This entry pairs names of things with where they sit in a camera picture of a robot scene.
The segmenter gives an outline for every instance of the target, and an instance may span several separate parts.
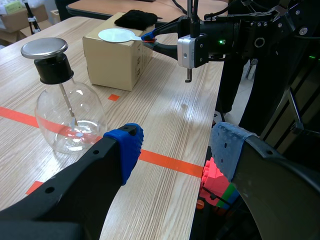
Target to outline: box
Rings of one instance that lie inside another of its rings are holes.
[[[21,10],[22,8],[22,4],[19,0],[9,2],[6,5],[0,4],[0,15],[13,14],[14,12]]]
[[[52,24],[48,20],[38,22],[38,25],[41,30],[47,29],[52,26]],[[3,43],[2,41],[0,41],[0,45],[1,44],[2,45],[13,44],[13,43],[18,42],[21,39],[25,39],[26,37],[29,37],[29,36],[31,36],[30,27],[26,27],[24,29],[21,29],[19,31],[14,31],[14,32],[6,32],[6,31],[0,30],[0,40],[7,42],[7,44],[6,44],[6,43]]]
[[[82,39],[87,71],[92,84],[132,91],[141,74],[152,58],[153,51],[143,46],[141,41],[111,43],[101,40],[99,32],[118,28],[115,20],[124,13],[118,12]],[[151,32],[154,26],[145,31],[130,29],[136,36]]]
[[[32,14],[36,17],[38,23],[48,19],[46,8],[40,5],[36,8],[31,8]],[[8,33],[13,33],[21,29],[29,27],[28,13],[25,8],[8,15],[0,16],[0,30]]]
[[[51,12],[51,16],[52,16],[52,19],[53,19],[53,24],[60,23],[59,11],[58,10],[52,10],[50,12]]]

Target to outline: soap dispenser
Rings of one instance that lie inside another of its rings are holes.
[[[40,38],[21,48],[25,58],[33,59],[40,81],[46,89],[35,107],[38,126],[53,150],[64,154],[86,152],[106,129],[105,113],[97,93],[73,79],[65,40]]]

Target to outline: wooden table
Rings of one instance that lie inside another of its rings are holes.
[[[7,117],[0,117],[0,210],[24,198],[35,181],[45,182],[80,158],[54,153],[30,123],[46,86],[33,61],[21,56],[21,47],[38,38],[65,39],[74,80],[91,86],[82,37],[102,22],[73,17],[0,50],[0,116]],[[157,38],[177,42],[174,34]],[[154,163],[145,157],[138,161],[110,207],[101,239],[189,239],[222,68],[221,62],[206,64],[185,83],[185,68],[154,53],[133,91],[91,86],[101,99],[108,130],[138,123],[144,129],[142,148],[159,157]],[[120,98],[109,100],[111,94]],[[8,119],[17,115],[29,125]],[[161,160],[175,170],[159,166]],[[183,173],[181,164],[200,172]]]
[[[177,0],[187,10],[187,0]],[[216,13],[224,9],[228,4],[218,0],[200,0],[198,5],[198,16],[203,19],[205,14]],[[155,2],[135,0],[80,0],[67,6],[70,14],[76,16],[90,17],[95,19],[106,19],[118,12],[126,13],[132,9],[154,13],[159,22],[168,23],[182,15],[183,12],[172,2],[172,0],[156,0]]]

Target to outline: floor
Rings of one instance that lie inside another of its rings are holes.
[[[242,115],[244,114],[244,111],[251,93],[251,89],[254,83],[254,77],[251,80],[248,80],[246,78],[247,72],[249,70],[249,66],[250,66],[249,62],[244,66],[241,82],[234,99],[232,110],[224,116],[224,119],[226,122],[234,125],[239,124],[242,118]],[[218,112],[215,112],[215,113],[216,113],[215,118],[213,120],[216,123],[221,122],[220,114]]]

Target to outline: silver pump cap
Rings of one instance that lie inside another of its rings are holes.
[[[68,49],[68,43],[57,37],[40,38],[26,43],[21,54],[27,59],[49,59],[62,54]]]

